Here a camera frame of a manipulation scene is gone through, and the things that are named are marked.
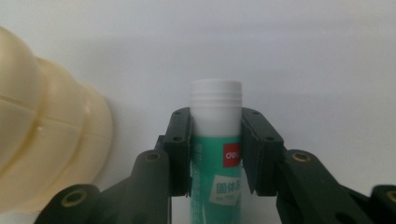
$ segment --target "printed label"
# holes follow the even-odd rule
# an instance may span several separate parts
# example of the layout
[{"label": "printed label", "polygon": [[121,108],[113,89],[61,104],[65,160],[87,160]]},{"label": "printed label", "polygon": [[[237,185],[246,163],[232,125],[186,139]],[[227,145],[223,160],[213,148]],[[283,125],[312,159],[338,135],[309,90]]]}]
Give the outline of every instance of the printed label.
[{"label": "printed label", "polygon": [[241,178],[215,175],[209,201],[235,206],[241,194]]},{"label": "printed label", "polygon": [[240,145],[238,143],[224,144],[223,167],[233,167],[239,165],[241,161]]}]

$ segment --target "beige plastic object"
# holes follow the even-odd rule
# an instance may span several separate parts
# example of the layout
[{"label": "beige plastic object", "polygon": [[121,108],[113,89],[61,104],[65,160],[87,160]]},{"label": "beige plastic object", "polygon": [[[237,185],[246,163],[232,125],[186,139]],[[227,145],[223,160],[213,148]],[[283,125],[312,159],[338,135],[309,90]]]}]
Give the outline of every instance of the beige plastic object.
[{"label": "beige plastic object", "polygon": [[17,153],[31,129],[41,101],[42,83],[35,56],[20,39],[2,27],[0,46],[1,170]]},{"label": "beige plastic object", "polygon": [[111,138],[103,97],[0,27],[0,212],[38,211],[58,191],[90,183]]},{"label": "beige plastic object", "polygon": [[91,183],[106,161],[111,143],[111,117],[105,100],[89,86],[81,85],[85,96],[85,118],[77,152],[58,178],[19,211],[42,209],[64,186]]}]

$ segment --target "white glue stick cap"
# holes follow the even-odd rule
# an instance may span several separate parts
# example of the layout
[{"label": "white glue stick cap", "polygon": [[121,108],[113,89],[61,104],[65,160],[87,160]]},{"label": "white glue stick cap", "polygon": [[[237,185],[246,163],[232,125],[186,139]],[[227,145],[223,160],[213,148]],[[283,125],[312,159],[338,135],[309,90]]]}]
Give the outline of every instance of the white glue stick cap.
[{"label": "white glue stick cap", "polygon": [[241,130],[242,84],[227,79],[203,79],[191,83],[193,134],[236,136]]}]

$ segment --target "white backdrop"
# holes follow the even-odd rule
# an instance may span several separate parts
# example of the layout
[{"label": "white backdrop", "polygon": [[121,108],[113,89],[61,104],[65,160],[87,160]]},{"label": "white backdrop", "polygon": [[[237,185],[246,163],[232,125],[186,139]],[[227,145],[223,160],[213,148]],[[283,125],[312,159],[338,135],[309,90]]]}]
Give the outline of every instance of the white backdrop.
[{"label": "white backdrop", "polygon": [[[241,81],[244,106],[347,187],[396,184],[394,0],[2,0],[0,25],[106,97],[115,137],[101,189],[131,173],[207,77]],[[244,224],[280,223],[275,199],[247,184],[242,203]],[[174,223],[189,222],[188,199],[173,208]]]}]

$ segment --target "glue stick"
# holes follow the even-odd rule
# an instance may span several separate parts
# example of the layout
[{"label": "glue stick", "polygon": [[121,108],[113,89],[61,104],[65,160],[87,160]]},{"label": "glue stick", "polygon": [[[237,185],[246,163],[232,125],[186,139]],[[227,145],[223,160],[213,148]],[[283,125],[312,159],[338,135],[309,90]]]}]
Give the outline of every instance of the glue stick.
[{"label": "glue stick", "polygon": [[242,85],[224,79],[191,84],[191,224],[239,224]]}]

